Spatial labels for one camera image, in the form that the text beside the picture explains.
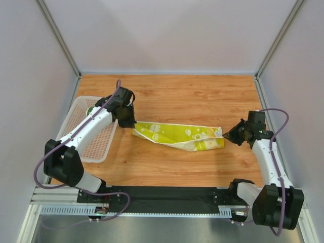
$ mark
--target wire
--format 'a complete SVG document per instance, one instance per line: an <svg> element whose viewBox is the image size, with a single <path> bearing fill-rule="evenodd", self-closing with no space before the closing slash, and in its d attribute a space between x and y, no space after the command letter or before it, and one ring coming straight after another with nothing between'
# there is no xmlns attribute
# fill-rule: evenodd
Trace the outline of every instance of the wire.
<svg viewBox="0 0 324 243"><path fill-rule="evenodd" d="M121 211L116 213L115 215L107 217L107 218L103 218L103 219L98 219L98 221L95 220L95 219L87 219L87 220L82 220L82 221L76 222L74 224L63 226L63 227L49 227L49 226L46 226L43 223L44 220L42 220L42 221L39 222L40 225L43 228L48 229L48 230L61 230L61 229L67 229L67 228L70 228L70 227L75 227L75 226L78 226L80 224L87 223L87 222L104 222L104 221L112 220L112 219L118 217L120 214L122 214L127 209L127 207L130 204L130 201L131 201L131 197L126 192L93 193L93 192L86 191L86 190L83 190L83 191L88 193L88 194L94 195L94 196L125 195L127 197L127 203L126 203L125 207Z"/></svg>
<svg viewBox="0 0 324 243"><path fill-rule="evenodd" d="M85 123L83 123L72 135L70 138L68 138L67 140L65 140L64 142L61 142L61 144L59 144L57 147L53 148L51 151L49 151L43 158L41 158L41 160L37 163L36 167L35 167L35 170L34 170L34 181L36 182L37 186L40 187L40 188L43 188L43 189L56 189L56 188L60 188L60 187L63 187L65 186L65 184L62 184L62 185L57 185L57 186L44 186L42 185L38 178L37 178L37 172L40 168L40 166L42 165L42 163L45 161L45 159L47 159L50 155L52 155L56 150L58 150L59 148L63 147L65 144L67 144L68 142L70 142L71 140L73 140L73 138L78 135L78 133L93 119L95 118L99 112L106 106L108 105L112 98L116 95L116 93L118 92L118 89L120 88L120 85L121 85L122 81L120 79L117 80L117 83L116 83L116 90L113 92L113 94L109 97L109 99L106 101L106 103L104 103L99 110L97 110L92 117L90 117L89 119L87 119L85 121Z"/></svg>
<svg viewBox="0 0 324 243"><path fill-rule="evenodd" d="M275 110L275 111L280 111L282 113L284 113L286 115L286 121L284 122L284 124L279 128L279 130L273 134L272 138L270 139L270 153L271 153L271 157L272 157L272 160L273 160L273 163L274 163L274 166L275 166L275 169L278 173L278 176L279 176L279 181L280 181L280 184L281 184L281 213L280 213L280 221L279 221L279 226L278 226L278 231L275 232L273 227L270 227L271 228L271 231L275 234L275 236L280 236L281 234L281 231L282 231L282 226L284 225L284 218L285 218L285 208L286 208L286 192L285 192L285 183L284 183L284 180L283 178L281 177L281 172L280 172L280 169L279 169L279 165L278 165L278 162L275 158L275 155L274 155L274 152L272 150L273 146L272 146L272 143L275 139L275 137L282 131L282 129L284 129L284 127L287 125L288 121L289 121L289 114L282 110L282 109L277 109L277 108L268 108L268 109L263 109L263 110L260 110L262 112L264 111L269 111L269 110Z"/></svg>

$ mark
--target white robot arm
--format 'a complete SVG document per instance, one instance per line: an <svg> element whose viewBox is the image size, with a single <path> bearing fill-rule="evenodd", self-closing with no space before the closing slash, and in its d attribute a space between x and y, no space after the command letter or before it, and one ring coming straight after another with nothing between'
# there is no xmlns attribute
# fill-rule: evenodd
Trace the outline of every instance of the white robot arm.
<svg viewBox="0 0 324 243"><path fill-rule="evenodd" d="M265 184L260 191L252 181L235 179L234 194L252 207L256 224L294 229L303 206L304 194L302 190L295 189L287 177L273 135L272 131L266 130L265 113L261 111L249 111L247 121L241 119L223 135L239 146L244 141L249 143L260 164Z"/></svg>
<svg viewBox="0 0 324 243"><path fill-rule="evenodd" d="M84 171L79 154L107 125L114 121L122 128L134 128L133 102L135 95L132 91L120 87L117 93L108 101L109 97L100 99L91 113L69 134L59 141L49 140L45 145L45 154L64 141L64 146L45 159L44 173L58 181L89 192L105 191L105 181Z"/></svg>

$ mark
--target wood grain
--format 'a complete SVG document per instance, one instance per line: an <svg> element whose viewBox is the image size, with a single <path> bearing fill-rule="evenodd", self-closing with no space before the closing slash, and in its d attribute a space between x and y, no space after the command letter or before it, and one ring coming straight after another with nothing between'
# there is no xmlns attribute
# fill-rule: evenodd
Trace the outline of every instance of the wood grain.
<svg viewBox="0 0 324 243"><path fill-rule="evenodd" d="M84 75L77 95L108 96L118 78L135 93L140 121L222 127L225 133L261 108L253 77L243 75ZM187 152L130 129L117 128L104 162L83 165L108 185L227 187L234 178L263 185L248 144L226 141L224 149Z"/></svg>

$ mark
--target gray wall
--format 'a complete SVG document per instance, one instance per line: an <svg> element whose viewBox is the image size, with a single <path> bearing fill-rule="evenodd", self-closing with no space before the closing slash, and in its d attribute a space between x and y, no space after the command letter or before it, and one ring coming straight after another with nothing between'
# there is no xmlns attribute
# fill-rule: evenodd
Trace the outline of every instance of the gray wall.
<svg viewBox="0 0 324 243"><path fill-rule="evenodd" d="M0 36L0 241L15 242L76 77L34 0L0 1Z"/></svg>
<svg viewBox="0 0 324 243"><path fill-rule="evenodd" d="M291 120L279 135L288 174L301 187L320 241L324 241L324 2L307 0L274 54L261 83L269 107ZM275 126L283 122L273 113Z"/></svg>
<svg viewBox="0 0 324 243"><path fill-rule="evenodd" d="M82 72L255 73L296 0L46 0Z"/></svg>

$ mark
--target plastic basket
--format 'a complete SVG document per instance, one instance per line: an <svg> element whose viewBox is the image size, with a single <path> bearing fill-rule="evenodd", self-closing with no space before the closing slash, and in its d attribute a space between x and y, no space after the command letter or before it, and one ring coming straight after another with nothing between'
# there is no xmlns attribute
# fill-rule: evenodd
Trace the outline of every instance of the plastic basket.
<svg viewBox="0 0 324 243"><path fill-rule="evenodd" d="M87 109L94 106L99 99L101 99L101 97L77 97L64 120L56 140L59 140L71 132L79 123L81 123L87 117ZM84 150L83 154L80 156L81 161L88 163L103 162L107 157L116 127L117 122L106 126L105 129L103 129Z"/></svg>

